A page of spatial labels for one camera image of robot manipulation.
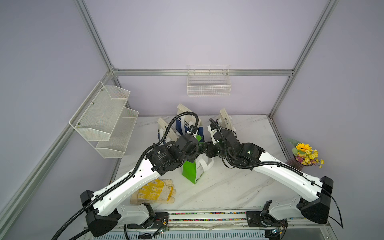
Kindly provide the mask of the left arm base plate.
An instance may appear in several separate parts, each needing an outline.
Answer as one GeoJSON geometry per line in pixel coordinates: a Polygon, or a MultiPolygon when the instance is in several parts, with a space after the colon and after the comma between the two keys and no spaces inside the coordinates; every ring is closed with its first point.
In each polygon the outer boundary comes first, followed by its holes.
{"type": "Polygon", "coordinates": [[[169,213],[155,213],[155,216],[149,216],[149,218],[142,224],[128,224],[128,229],[159,229],[164,222],[168,223],[169,213]]]}

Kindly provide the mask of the green white takeout bag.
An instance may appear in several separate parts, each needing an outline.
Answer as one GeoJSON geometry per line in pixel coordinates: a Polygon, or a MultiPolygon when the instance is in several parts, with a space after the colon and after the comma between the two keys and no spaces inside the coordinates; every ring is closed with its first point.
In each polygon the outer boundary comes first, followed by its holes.
{"type": "Polygon", "coordinates": [[[197,157],[195,162],[185,162],[183,165],[182,175],[193,184],[196,184],[201,176],[214,165],[214,160],[208,158],[205,152],[197,157]]]}

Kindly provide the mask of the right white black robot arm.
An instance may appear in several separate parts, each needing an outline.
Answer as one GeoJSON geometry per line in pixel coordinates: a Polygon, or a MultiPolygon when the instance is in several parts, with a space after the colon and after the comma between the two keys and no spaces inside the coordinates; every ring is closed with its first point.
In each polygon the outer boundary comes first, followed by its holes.
{"type": "Polygon", "coordinates": [[[332,196],[334,181],[331,178],[310,176],[253,143],[240,143],[234,131],[221,127],[214,119],[210,119],[208,129],[213,156],[220,157],[226,167],[264,174],[297,194],[281,203],[266,201],[259,213],[260,226],[277,226],[289,218],[305,218],[321,225],[328,222],[331,203],[336,202],[332,196]]]}

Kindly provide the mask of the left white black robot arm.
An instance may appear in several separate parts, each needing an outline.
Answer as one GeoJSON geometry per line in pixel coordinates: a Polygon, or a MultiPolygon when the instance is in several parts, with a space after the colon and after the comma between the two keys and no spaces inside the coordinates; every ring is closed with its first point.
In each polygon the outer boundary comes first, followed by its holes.
{"type": "Polygon", "coordinates": [[[168,125],[163,137],[159,142],[144,150],[132,170],[104,189],[93,193],[85,192],[86,199],[83,201],[83,207],[58,229],[53,239],[57,240],[82,213],[86,213],[88,228],[75,235],[73,237],[75,240],[88,232],[95,237],[110,232],[123,219],[118,208],[132,193],[159,176],[181,167],[185,162],[194,162],[199,152],[199,141],[196,138],[198,115],[191,111],[183,112],[176,115],[170,123],[173,124],[179,118],[187,115],[194,117],[195,123],[190,126],[190,130],[186,134],[175,142],[164,144],[172,127],[168,125]]]}

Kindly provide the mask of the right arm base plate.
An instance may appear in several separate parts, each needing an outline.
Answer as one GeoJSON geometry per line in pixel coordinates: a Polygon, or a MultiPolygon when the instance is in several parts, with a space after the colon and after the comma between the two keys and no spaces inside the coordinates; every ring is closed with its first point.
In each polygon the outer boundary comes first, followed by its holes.
{"type": "Polygon", "coordinates": [[[266,211],[247,211],[246,219],[249,227],[286,227],[286,220],[276,220],[266,211]]]}

